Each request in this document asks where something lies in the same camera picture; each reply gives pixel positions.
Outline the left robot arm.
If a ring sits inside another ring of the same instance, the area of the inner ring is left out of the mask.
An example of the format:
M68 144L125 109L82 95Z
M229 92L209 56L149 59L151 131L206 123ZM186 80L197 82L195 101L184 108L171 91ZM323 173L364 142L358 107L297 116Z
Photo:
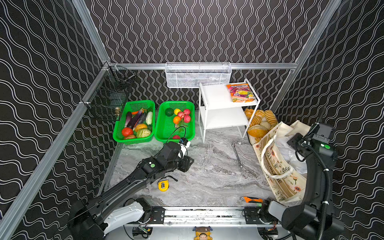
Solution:
M102 240L111 230L107 218L131 196L165 177L166 173L189 170L194 159L187 151L186 144L166 143L157 154L141 160L128 177L108 191L74 203L67 223L73 239Z

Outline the red apple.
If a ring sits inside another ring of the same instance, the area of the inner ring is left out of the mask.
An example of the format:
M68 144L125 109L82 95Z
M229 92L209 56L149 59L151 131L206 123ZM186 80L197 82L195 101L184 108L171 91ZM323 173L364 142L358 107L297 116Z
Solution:
M190 115L185 115L185 116L184 116L184 122L185 122L185 123L190 123L191 120L192 120L192 118L191 118Z

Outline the cream canvas tote bag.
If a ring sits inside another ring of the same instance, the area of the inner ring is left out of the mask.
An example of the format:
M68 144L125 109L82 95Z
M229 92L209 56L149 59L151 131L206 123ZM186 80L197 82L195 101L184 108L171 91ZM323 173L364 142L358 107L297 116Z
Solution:
M293 166L284 160L275 145L275 139L277 137L292 137L296 133L305 135L309 130L310 126L299 120L291 125L281 122L258 143L252 145L267 183L276 200L281 204L303 200L307 177L299 174Z

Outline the white plastic grocery bag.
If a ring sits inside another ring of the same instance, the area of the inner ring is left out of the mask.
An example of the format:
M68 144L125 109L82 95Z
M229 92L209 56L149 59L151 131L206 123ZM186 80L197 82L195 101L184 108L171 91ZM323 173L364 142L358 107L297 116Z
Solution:
M296 151L288 145L288 140L291 136L277 137L275 145L278 147L284 160L304 177L307 177L308 169L305 158L301 154L296 154Z

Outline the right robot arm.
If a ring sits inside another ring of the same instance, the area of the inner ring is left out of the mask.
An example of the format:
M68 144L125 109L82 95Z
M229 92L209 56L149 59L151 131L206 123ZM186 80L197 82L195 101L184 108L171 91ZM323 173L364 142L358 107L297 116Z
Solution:
M335 217L333 173L338 159L330 143L334 127L323 122L325 108L305 135L295 134L288 144L295 154L304 157L307 181L301 204L288 207L282 215L282 226L305 240L332 240L344 230L344 223Z

